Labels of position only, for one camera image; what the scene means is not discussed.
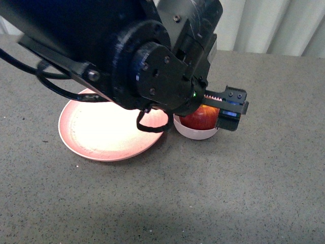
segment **red apple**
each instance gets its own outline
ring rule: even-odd
[[[179,120],[182,125],[194,130],[210,130],[215,128],[219,110],[202,104],[194,113],[179,117]]]

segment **plate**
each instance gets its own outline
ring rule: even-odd
[[[86,89],[80,93],[93,91]],[[64,144],[82,157],[102,162],[124,160],[144,152],[163,134],[139,131],[139,112],[112,102],[69,101],[60,115],[58,130]],[[167,121],[163,111],[151,110],[141,124],[159,127]]]

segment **black cable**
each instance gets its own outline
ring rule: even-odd
[[[0,58],[2,58],[4,61],[8,62],[9,64],[15,66],[16,68],[18,68],[18,69],[20,69],[22,71],[25,71],[25,72],[30,73],[32,75],[36,75],[36,73],[37,73],[37,69],[34,69],[33,67],[28,66],[28,65],[22,63],[21,61],[15,59],[11,55],[9,55],[5,51],[3,51],[1,48],[0,48]],[[68,75],[65,75],[65,74],[54,74],[54,73],[43,72],[43,75],[44,75],[45,78],[48,78],[48,79],[55,79],[55,80],[68,80],[68,79],[70,79],[70,77]]]
[[[167,113],[165,111],[164,111],[164,113],[167,114],[167,116],[168,116],[167,124],[165,124],[164,126],[155,128],[155,127],[148,127],[148,126],[144,126],[144,125],[140,124],[140,121],[142,120],[143,116],[145,115],[144,111],[140,111],[138,118],[137,118],[137,128],[140,131],[154,132],[154,133],[160,133],[160,132],[169,130],[174,124],[174,116],[172,113]]]
[[[49,66],[49,63],[45,60],[42,60],[37,65],[37,71],[36,76],[38,80],[45,85],[47,88],[49,88],[51,91],[68,98],[70,100],[75,100],[78,102],[88,102],[88,103],[102,103],[102,102],[109,102],[107,99],[101,97],[98,94],[94,93],[86,93],[86,94],[76,94],[72,93],[70,91],[64,90],[55,84],[53,84],[51,81],[45,78],[44,76],[44,70]]]

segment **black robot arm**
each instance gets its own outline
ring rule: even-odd
[[[216,127],[231,131],[246,113],[246,91],[206,90],[218,0],[161,0],[157,7],[151,0],[2,0],[0,15],[24,32],[19,44],[43,59],[38,79],[67,98],[162,109],[170,118],[207,104],[220,108]],[[96,94],[57,87],[46,78],[49,64]]]

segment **bowl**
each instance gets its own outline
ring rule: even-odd
[[[174,115],[174,125],[179,133],[181,133],[183,136],[193,139],[193,140],[204,140],[208,139],[211,136],[213,136],[219,128],[214,128],[210,130],[194,130],[189,127],[186,127],[181,124],[181,121],[179,120],[179,116]]]

